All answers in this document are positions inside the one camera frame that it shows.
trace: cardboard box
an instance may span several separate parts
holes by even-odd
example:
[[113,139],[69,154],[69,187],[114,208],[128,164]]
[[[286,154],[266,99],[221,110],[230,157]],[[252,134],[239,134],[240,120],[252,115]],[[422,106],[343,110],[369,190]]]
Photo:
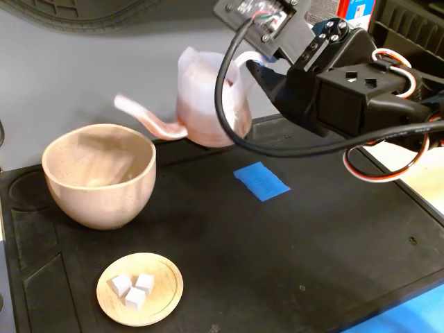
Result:
[[375,0],[311,0],[310,24],[342,17],[355,27],[368,28]]

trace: black mat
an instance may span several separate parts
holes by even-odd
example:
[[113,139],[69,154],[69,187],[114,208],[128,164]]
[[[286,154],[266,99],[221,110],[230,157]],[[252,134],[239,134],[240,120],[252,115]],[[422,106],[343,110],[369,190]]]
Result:
[[0,0],[0,8],[63,33],[118,30],[153,13],[163,0]]
[[[271,146],[321,141],[284,124],[274,119],[254,133],[284,135],[262,137]],[[134,332],[339,330],[443,282],[444,230],[435,213],[397,184],[353,178],[340,154],[275,160],[186,141],[157,151],[148,205],[108,232],[65,216],[40,166],[1,174],[20,333],[129,332],[101,311],[96,283],[114,260],[139,252],[171,259],[185,290],[170,316]],[[233,176],[257,161],[292,190],[259,202]]]

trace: sugar cube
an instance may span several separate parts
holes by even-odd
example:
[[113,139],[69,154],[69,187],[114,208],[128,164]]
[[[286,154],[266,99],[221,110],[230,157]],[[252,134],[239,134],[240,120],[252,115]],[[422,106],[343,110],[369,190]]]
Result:
[[140,310],[145,303],[145,291],[131,287],[125,297],[125,305],[133,310]]
[[145,293],[148,296],[150,296],[154,287],[154,276],[147,274],[139,274],[135,287],[145,291]]
[[128,290],[133,286],[130,278],[126,274],[116,276],[112,281],[112,288],[114,292],[119,296],[124,296]]

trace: blue tape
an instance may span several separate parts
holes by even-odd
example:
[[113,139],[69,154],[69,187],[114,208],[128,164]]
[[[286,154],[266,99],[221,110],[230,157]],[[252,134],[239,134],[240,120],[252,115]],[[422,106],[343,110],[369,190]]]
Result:
[[252,193],[261,201],[274,198],[290,190],[278,177],[261,162],[251,164],[234,172]]

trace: white wall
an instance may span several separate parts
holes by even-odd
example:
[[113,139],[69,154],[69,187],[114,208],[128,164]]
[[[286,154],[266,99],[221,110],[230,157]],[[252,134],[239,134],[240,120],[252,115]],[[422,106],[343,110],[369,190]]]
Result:
[[[113,108],[118,92],[172,120],[180,54],[187,46],[223,53],[233,36],[213,17],[214,2],[170,1],[143,22],[94,36],[44,30],[0,10],[1,168],[39,163],[51,141],[91,123],[120,123],[146,134]],[[243,75],[252,80],[246,70]],[[249,100],[254,117],[276,112],[258,87]]]

